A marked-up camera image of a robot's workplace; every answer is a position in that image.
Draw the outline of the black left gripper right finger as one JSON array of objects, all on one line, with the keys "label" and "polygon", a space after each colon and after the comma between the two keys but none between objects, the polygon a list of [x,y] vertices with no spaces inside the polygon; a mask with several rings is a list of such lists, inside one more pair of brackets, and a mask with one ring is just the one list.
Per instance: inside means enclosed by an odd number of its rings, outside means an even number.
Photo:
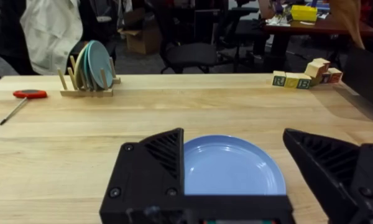
[{"label": "black left gripper right finger", "polygon": [[373,223],[373,143],[287,128],[283,143],[329,223]]}]

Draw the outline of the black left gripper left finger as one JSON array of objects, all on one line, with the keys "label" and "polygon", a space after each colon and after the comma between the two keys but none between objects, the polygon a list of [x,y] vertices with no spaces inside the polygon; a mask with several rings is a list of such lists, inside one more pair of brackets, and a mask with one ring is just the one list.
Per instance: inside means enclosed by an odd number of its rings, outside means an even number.
[{"label": "black left gripper left finger", "polygon": [[163,205],[184,194],[183,136],[175,128],[121,146],[99,210],[103,223],[183,221]]}]

